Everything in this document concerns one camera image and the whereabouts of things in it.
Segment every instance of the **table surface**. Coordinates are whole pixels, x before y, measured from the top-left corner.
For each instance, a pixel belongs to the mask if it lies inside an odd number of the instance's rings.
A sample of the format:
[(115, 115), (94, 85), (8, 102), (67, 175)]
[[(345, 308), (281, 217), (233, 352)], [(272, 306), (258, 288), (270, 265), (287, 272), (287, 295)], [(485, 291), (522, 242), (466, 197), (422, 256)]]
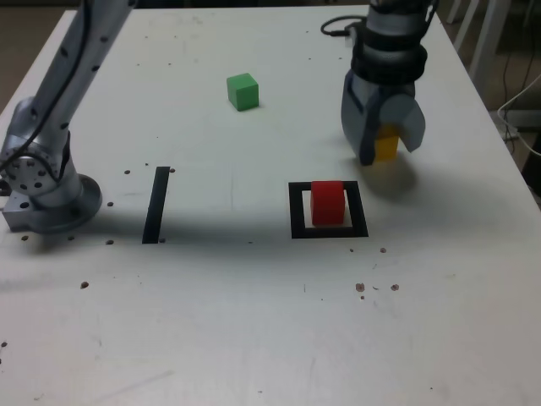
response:
[[(320, 25), (366, 12), (131, 14), (71, 123), (96, 219), (27, 241), (0, 222), (1, 404), (541, 403), (539, 210), (438, 19), (423, 145), (357, 165), (340, 120), (351, 49)], [(239, 113), (226, 77), (244, 72), (261, 106)], [(167, 241), (142, 245), (157, 166), (176, 169)], [(358, 181), (370, 237), (291, 240), (288, 182), (334, 178)]]

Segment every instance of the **black cable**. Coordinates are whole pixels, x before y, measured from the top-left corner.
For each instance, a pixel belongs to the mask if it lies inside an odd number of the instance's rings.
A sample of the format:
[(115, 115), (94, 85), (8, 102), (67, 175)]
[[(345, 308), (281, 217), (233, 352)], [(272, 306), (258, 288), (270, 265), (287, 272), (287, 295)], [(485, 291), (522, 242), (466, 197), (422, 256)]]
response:
[(83, 7), (83, 33), (81, 36), (81, 43), (79, 45), (79, 51), (77, 53), (77, 57), (74, 62), (74, 66), (72, 67), (71, 71), (69, 72), (68, 77), (62, 84), (62, 87), (58, 90), (58, 93), (54, 96), (52, 99), (51, 105), (49, 108), (45, 111), (45, 113), (42, 116), (42, 119), (40, 123), (36, 126), (34, 131), (32, 132), (32, 135), (26, 140), (26, 142), (12, 155), (10, 156), (2, 165), (0, 165), (0, 173), (5, 171), (7, 167), (13, 163), (16, 159), (19, 159), (22, 156), (28, 156), (31, 158), (36, 159), (41, 164), (43, 164), (46, 168), (47, 173), (51, 178), (56, 182), (59, 183), (62, 179), (61, 177), (56, 178), (53, 173), (51, 166), (49, 165), (49, 162), (47, 162), (45, 159), (41, 158), (40, 156), (37, 156), (36, 154), (26, 152), (26, 148), (36, 139), (36, 137), (39, 135), (39, 133), (43, 130), (43, 126), (45, 125), (46, 121), (49, 119), (49, 117), (52, 114), (52, 111), (54, 110), (54, 107), (58, 104), (58, 101), (62, 97), (63, 93), (68, 88), (68, 85), (71, 83), (71, 80), (74, 78), (75, 73), (77, 72), (77, 69), (79, 68), (79, 64), (81, 62), (81, 58), (83, 57), (83, 54), (85, 53), (86, 45), (88, 42), (88, 36), (90, 33), (90, 25), (91, 25), (91, 7), (89, 4), (89, 0), (82, 0), (82, 7)]
[(340, 17), (335, 17), (334, 19), (330, 19), (329, 21), (323, 23), (323, 25), (321, 26), (321, 33), (326, 36), (349, 36), (348, 28), (350, 27), (350, 25), (346, 26), (344, 30), (325, 31), (325, 28), (327, 28), (327, 26), (337, 21), (343, 21), (344, 19), (358, 19), (360, 21), (365, 21), (366, 16), (350, 14), (350, 15), (341, 15)]

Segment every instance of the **cable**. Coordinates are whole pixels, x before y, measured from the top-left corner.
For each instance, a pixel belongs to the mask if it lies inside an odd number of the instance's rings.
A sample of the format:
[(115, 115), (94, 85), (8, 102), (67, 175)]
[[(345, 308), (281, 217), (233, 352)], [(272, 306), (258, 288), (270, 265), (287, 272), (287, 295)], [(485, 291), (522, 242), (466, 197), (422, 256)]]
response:
[(343, 21), (344, 19), (359, 19), (361, 21), (365, 21), (366, 16), (365, 15), (350, 14), (350, 15), (341, 15), (340, 17), (335, 17), (334, 19), (330, 19), (329, 21), (323, 23), (323, 25), (321, 26), (321, 33), (326, 35), (326, 36), (349, 36), (348, 28), (351, 25), (347, 25), (344, 30), (325, 31), (325, 28), (327, 28), (327, 26), (329, 26), (332, 23), (335, 23), (337, 21)]
[(49, 174), (49, 176), (51, 176), (51, 178), (56, 183), (59, 183), (60, 180), (62, 180), (61, 177), (56, 178), (53, 175), (51, 166), (49, 165), (48, 162), (43, 160), (43, 158), (41, 158), (41, 157), (37, 158), (36, 154), (31, 154), (30, 155), (30, 153), (25, 152), (25, 150), (36, 139), (38, 134), (43, 129), (43, 126), (45, 125), (45, 123), (49, 119), (49, 117), (51, 116), (52, 111), (54, 110), (54, 107), (58, 104), (58, 101), (60, 100), (63, 93), (66, 91), (66, 89), (68, 88), (68, 85), (71, 83), (71, 80), (74, 78), (75, 73), (77, 72), (77, 69), (79, 68), (81, 58), (83, 57), (83, 54), (85, 53), (86, 44), (88, 42), (88, 36), (89, 36), (89, 33), (90, 33), (90, 25), (91, 25), (91, 11), (92, 10), (90, 8), (89, 0), (82, 0), (82, 7), (83, 7), (83, 34), (81, 36), (81, 43), (79, 45), (79, 52), (77, 53), (77, 57), (75, 59), (74, 66), (72, 67), (71, 71), (69, 72), (69, 75), (66, 78), (66, 80), (64, 81), (64, 83), (62, 84), (61, 88), (58, 90), (58, 93), (52, 99), (51, 105), (49, 106), (49, 108), (43, 114), (43, 117), (42, 117), (40, 123), (34, 129), (34, 131), (32, 132), (32, 135), (28, 138), (28, 140), (26, 140), (26, 142), (12, 156), (10, 156), (2, 165), (0, 165), (0, 173), (5, 171), (8, 168), (8, 166), (11, 163), (13, 163), (16, 159), (19, 159), (22, 156), (29, 156), (29, 157), (33, 157), (34, 159), (40, 161), (40, 163), (42, 163), (42, 164), (43, 164), (43, 162), (45, 162), (46, 165), (44, 165), (44, 166), (46, 167), (47, 173)]
[[(533, 13), (535, 12), (535, 6), (536, 4), (533, 5)], [(535, 43), (535, 31), (533, 30), (533, 25), (530, 25), (530, 60), (528, 62), (528, 66), (527, 66), (527, 69), (526, 69), (526, 74), (524, 75), (524, 79), (522, 80), (522, 85), (521, 85), (521, 89), (519, 91), (523, 91), (524, 90), (524, 86), (526, 86), (526, 82), (527, 82), (527, 78), (528, 76), (530, 75), (530, 71), (532, 69), (532, 65), (533, 65), (533, 60), (535, 58), (535, 47), (536, 47), (536, 43)], [(507, 102), (507, 81), (506, 81), (506, 76), (507, 76), (507, 68), (509, 67), (509, 62), (511, 60), (511, 54), (512, 54), (512, 51), (509, 51), (509, 53), (507, 54), (507, 60), (505, 61), (505, 67), (504, 67), (504, 73), (503, 73), (503, 84), (504, 84), (504, 102)], [(506, 121), (507, 120), (507, 113), (513, 108), (513, 106), (515, 105), (515, 102), (516, 100), (508, 107), (505, 109), (504, 111), (504, 119)], [(511, 133), (509, 131), (509, 126), (505, 126), (505, 136), (504, 136), (504, 142), (507, 144), (508, 142), (511, 142), (511, 154), (513, 155), (515, 153), (515, 141), (513, 139), (513, 137), (511, 137)]]
[[(521, 85), (521, 89), (519, 90), (519, 95), (516, 95), (516, 97), (514, 97), (512, 100), (510, 101), (507, 101), (507, 96), (508, 96), (508, 93), (507, 93), (507, 81), (506, 81), (506, 77), (507, 77), (507, 69), (509, 67), (509, 62), (511, 61), (511, 54), (512, 54), (512, 51), (509, 51), (509, 53), (507, 54), (507, 59), (505, 61), (505, 67), (504, 67), (504, 73), (503, 73), (503, 85), (504, 85), (504, 101), (505, 101), (505, 104), (508, 104), (510, 103), (510, 105), (504, 110), (504, 121), (505, 123), (508, 123), (508, 118), (507, 118), (507, 113), (513, 108), (513, 106), (515, 105), (515, 102), (516, 102), (516, 99), (518, 98), (518, 96), (520, 96), (521, 94), (523, 94), (526, 89), (524, 88), (524, 86), (526, 86), (526, 82), (527, 82), (527, 78), (528, 76), (530, 75), (530, 71), (532, 69), (532, 65), (533, 65), (533, 60), (535, 58), (535, 47), (536, 47), (536, 42), (535, 42), (535, 31), (533, 30), (533, 25), (530, 25), (530, 60), (528, 62), (528, 66), (527, 66), (527, 69), (526, 69), (526, 74), (524, 75), (524, 79), (522, 80), (522, 85)], [(512, 136), (511, 135), (511, 132), (509, 130), (509, 127), (510, 125), (509, 124), (506, 124), (505, 125), (505, 135), (504, 135), (504, 142), (507, 144), (508, 142), (511, 142), (511, 154), (513, 155), (515, 153), (515, 140), (514, 140), (514, 137), (516, 136), (529, 150), (530, 152), (534, 152), (530, 147), (529, 145), (527, 145), (524, 141), (524, 139), (520, 136), (520, 134), (518, 134), (518, 130), (516, 128), (514, 128), (513, 126), (511, 126), (515, 131), (516, 131), (516, 134), (515, 136)]]
[(520, 96), (522, 96), (524, 93), (526, 93), (527, 91), (530, 90), (530, 88), (535, 85), (537, 83), (537, 81), (541, 79), (541, 74), (538, 75), (537, 78), (535, 78), (532, 83), (530, 83), (526, 89), (522, 90), (520, 93), (518, 93), (515, 97), (513, 97), (512, 99), (510, 99), (506, 104), (504, 104), (502, 107), (500, 107), (497, 111), (497, 114), (498, 114), (498, 118), (502, 121), (503, 124), (505, 124), (508, 128), (510, 128), (511, 130), (515, 131), (516, 133), (516, 136), (518, 137), (518, 139), (524, 144), (524, 146), (526, 146), (526, 148), (531, 152), (533, 153), (535, 156), (541, 156), (541, 154), (537, 151), (535, 151), (530, 145), (527, 144), (526, 140), (524, 140), (524, 138), (522, 137), (522, 135), (518, 132), (518, 129), (515, 128), (514, 126), (512, 126), (511, 124), (509, 124), (507, 122), (507, 120), (505, 120), (502, 115), (501, 115), (501, 111), (506, 108), (508, 105), (510, 105), (511, 103), (513, 103), (516, 99), (518, 99)]
[[(507, 94), (507, 68), (509, 67), (509, 62), (511, 61), (511, 54), (512, 54), (512, 51), (509, 51), (509, 53), (507, 54), (507, 59), (505, 61), (505, 67), (504, 67), (504, 74), (503, 74), (503, 82), (504, 82), (504, 103), (507, 102), (507, 97), (508, 97), (508, 94)], [(504, 112), (504, 118), (505, 120), (507, 121), (507, 111), (508, 109), (505, 110)], [(509, 126), (506, 125), (505, 126), (505, 135), (504, 135), (504, 142), (507, 144), (508, 142), (511, 142), (511, 155), (513, 155), (515, 153), (515, 141), (513, 140), (513, 138), (511, 137), (511, 133), (509, 132)]]

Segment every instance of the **floor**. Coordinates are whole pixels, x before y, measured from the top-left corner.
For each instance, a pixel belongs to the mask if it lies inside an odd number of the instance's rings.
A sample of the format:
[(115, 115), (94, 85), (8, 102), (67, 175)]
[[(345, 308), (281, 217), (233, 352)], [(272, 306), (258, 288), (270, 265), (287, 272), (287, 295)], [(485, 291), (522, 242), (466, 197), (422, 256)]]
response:
[[(265, 0), (265, 4), (272, 3), (271, 0)], [(304, 0), (302, 3), (315, 5), (325, 4), (324, 0)], [(362, 1), (338, 1), (338, 4), (366, 3)], [(463, 10), (458, 14), (459, 17), (465, 13), (468, 1), (463, 2)], [(442, 21), (451, 8), (452, 0), (441, 0), (439, 15)], [(495, 110), (504, 103), (505, 91), (503, 85), (503, 72), (505, 62), (511, 54), (511, 61), (507, 69), (506, 81), (508, 84), (508, 95), (515, 95), (522, 86), (524, 76), (530, 58), (533, 55), (533, 64), (527, 80), (532, 80), (541, 71), (541, 55), (539, 48), (541, 38), (541, 10), (533, 16), (531, 27), (533, 30), (524, 30), (522, 28), (522, 16), (527, 4), (527, 0), (516, 0), (511, 8), (510, 16), (505, 24), (505, 32), (500, 42), (498, 55), (495, 64), (488, 78), (486, 93), (483, 95), (485, 106), (489, 110)], [(482, 4), (472, 23), (470, 32), (459, 52), (465, 66), (468, 66), (473, 57), (476, 40), (483, 23), (484, 7)], [(8, 103), (11, 95), (17, 89), (19, 82), (23, 79), (36, 58), (47, 37), (56, 25), (65, 8), (2, 8), (0, 7), (0, 111)], [(453, 40), (460, 28), (460, 21), (453, 25), (444, 23), (449, 37)], [(522, 97), (516, 104), (516, 108), (523, 109), (541, 109), (540, 91), (533, 90)], [(527, 151), (520, 142), (516, 143), (516, 152), (514, 154), (517, 165), (522, 167)]]

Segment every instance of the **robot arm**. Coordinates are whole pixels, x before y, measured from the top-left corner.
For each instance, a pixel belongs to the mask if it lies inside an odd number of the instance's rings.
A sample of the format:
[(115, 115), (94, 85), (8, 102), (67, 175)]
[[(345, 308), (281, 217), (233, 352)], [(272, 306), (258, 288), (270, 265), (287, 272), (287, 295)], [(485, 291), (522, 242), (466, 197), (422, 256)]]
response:
[(0, 152), (13, 190), (3, 209), (12, 231), (62, 232), (100, 208), (97, 183), (75, 171), (69, 122), (134, 5), (84, 0), (36, 96), (15, 108)]
[(411, 152), (424, 137), (415, 80), (427, 52), (420, 45), (438, 0), (372, 0), (366, 20), (349, 27), (352, 66), (342, 96), (342, 127), (361, 164), (396, 155), (398, 139)]

